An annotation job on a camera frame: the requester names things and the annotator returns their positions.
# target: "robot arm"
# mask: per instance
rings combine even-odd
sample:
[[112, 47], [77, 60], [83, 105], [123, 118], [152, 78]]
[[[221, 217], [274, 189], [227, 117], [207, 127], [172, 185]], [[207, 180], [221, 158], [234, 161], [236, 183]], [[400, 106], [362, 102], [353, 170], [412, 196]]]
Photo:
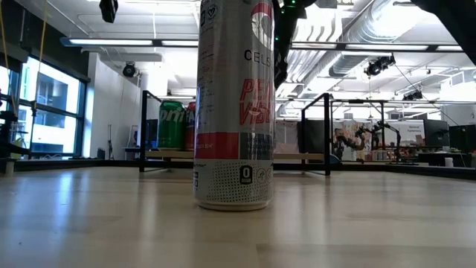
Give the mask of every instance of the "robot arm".
[[382, 122], [382, 121], [379, 121], [377, 124], [379, 125], [379, 127], [381, 129], [388, 128], [389, 130], [392, 130], [393, 132], [396, 133], [395, 157], [396, 157], [396, 160], [399, 161], [400, 158], [401, 158], [401, 156], [400, 156], [400, 141], [402, 140], [402, 137], [400, 135], [400, 131], [398, 129], [396, 129], [395, 127], [392, 127], [388, 123], [385, 123], [385, 122]]

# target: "sprite can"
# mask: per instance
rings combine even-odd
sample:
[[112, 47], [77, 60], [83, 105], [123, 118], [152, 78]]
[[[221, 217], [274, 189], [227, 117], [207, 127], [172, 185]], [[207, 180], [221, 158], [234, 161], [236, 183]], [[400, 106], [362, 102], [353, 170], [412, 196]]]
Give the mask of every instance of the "sprite can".
[[159, 150], [182, 150], [185, 135], [185, 108], [182, 103], [165, 100], [159, 109], [158, 140]]

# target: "security camera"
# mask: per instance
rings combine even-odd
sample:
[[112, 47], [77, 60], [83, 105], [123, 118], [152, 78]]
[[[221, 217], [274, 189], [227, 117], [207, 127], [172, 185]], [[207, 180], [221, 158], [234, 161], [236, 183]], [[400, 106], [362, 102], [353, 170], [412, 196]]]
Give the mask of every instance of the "security camera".
[[134, 62], [126, 63], [126, 67], [124, 67], [122, 74], [124, 74], [125, 77], [131, 77], [131, 78], [134, 77], [137, 74], [135, 63]]

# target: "celsius can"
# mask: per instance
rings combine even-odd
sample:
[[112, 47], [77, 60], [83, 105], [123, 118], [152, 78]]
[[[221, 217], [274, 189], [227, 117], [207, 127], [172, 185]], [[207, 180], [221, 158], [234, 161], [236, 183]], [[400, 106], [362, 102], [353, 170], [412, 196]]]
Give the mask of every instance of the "celsius can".
[[271, 0], [202, 0], [193, 183], [204, 208], [271, 201], [273, 46]]

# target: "fluorescent light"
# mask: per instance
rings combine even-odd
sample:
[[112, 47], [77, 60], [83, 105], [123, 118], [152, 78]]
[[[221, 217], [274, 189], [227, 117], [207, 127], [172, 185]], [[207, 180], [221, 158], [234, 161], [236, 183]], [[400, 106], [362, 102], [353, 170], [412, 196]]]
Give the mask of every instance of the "fluorescent light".
[[195, 100], [194, 96], [157, 96], [162, 100]]
[[397, 45], [397, 44], [349, 44], [346, 49], [353, 50], [383, 50], [383, 51], [425, 51], [428, 49], [427, 45]]
[[313, 42], [293, 42], [292, 48], [308, 48], [308, 49], [335, 49], [337, 44], [323, 44]]
[[162, 41], [164, 46], [190, 46], [197, 47], [199, 46], [199, 41], [194, 40], [164, 40]]
[[313, 101], [314, 99], [308, 98], [275, 98], [276, 101]]
[[137, 39], [70, 39], [69, 42], [73, 45], [152, 45], [152, 40]]
[[342, 51], [344, 56], [376, 56], [376, 57], [390, 57], [392, 53], [389, 52], [372, 52], [372, 51]]
[[437, 51], [463, 51], [459, 45], [440, 45]]

